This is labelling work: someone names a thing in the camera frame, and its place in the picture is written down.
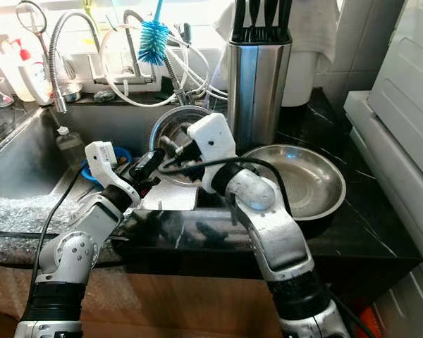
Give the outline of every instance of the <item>black countertop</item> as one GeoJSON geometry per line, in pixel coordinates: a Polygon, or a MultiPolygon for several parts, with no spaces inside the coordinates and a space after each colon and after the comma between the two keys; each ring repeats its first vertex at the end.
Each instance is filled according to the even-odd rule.
{"type": "MultiPolygon", "coordinates": [[[[329,226],[307,243],[323,280],[353,308],[362,308],[422,257],[349,132],[348,120],[336,115],[323,93],[315,90],[306,106],[282,109],[276,142],[314,150],[343,174],[345,201],[329,226]]],[[[260,278],[246,231],[232,223],[230,213],[189,215],[156,215],[148,222],[149,232],[130,228],[137,239],[114,243],[128,271],[260,278]]]]}

